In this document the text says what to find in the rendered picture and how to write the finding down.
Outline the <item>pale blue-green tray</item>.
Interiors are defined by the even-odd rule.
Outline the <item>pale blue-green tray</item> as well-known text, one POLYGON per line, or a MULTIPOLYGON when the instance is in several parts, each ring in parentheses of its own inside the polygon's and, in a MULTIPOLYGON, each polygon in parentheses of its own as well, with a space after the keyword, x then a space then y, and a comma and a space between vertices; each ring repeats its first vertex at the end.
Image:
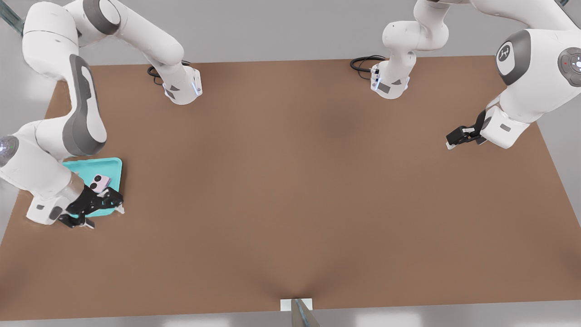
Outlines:
POLYGON ((109 177, 108 186, 118 191, 122 176, 122 161, 119 158, 96 158, 79 161, 64 161, 63 165, 76 173, 87 186, 89 186, 95 175, 109 177))

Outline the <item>pale lilac phone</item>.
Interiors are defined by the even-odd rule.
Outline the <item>pale lilac phone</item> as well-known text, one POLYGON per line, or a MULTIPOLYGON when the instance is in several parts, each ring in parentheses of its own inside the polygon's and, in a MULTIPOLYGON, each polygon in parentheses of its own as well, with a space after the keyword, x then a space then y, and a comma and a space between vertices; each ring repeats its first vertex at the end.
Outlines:
POLYGON ((89 184, 89 188, 96 194, 104 191, 110 184, 111 178, 102 174, 96 174, 89 184))

